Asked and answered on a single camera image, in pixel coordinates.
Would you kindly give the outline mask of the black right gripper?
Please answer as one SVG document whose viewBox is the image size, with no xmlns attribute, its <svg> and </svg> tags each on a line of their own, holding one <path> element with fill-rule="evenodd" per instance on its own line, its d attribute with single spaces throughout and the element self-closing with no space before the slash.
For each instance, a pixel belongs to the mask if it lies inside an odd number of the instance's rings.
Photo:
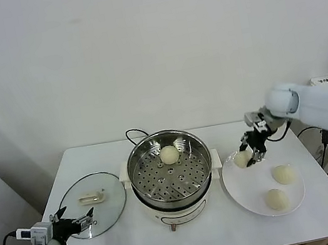
<svg viewBox="0 0 328 245">
<path fill-rule="evenodd" d="M 240 138 L 240 151 L 245 151 L 249 147 L 253 152 L 247 166 L 252 166 L 262 161 L 267 152 L 265 145 L 266 140 L 273 134 L 272 130 L 268 125 L 260 130 L 253 128 L 252 131 L 246 131 L 245 134 Z"/>
</svg>

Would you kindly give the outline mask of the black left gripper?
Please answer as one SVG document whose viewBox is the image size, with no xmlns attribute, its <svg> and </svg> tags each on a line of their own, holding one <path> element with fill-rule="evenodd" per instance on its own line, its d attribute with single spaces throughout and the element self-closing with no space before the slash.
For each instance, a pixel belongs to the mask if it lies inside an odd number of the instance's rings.
<svg viewBox="0 0 328 245">
<path fill-rule="evenodd" d="M 85 231 L 94 223 L 93 207 L 84 216 L 77 219 L 61 219 L 66 209 L 66 206 L 59 208 L 55 214 L 49 216 L 53 225 L 53 238 L 60 244 L 67 243 L 72 235 Z"/>
</svg>

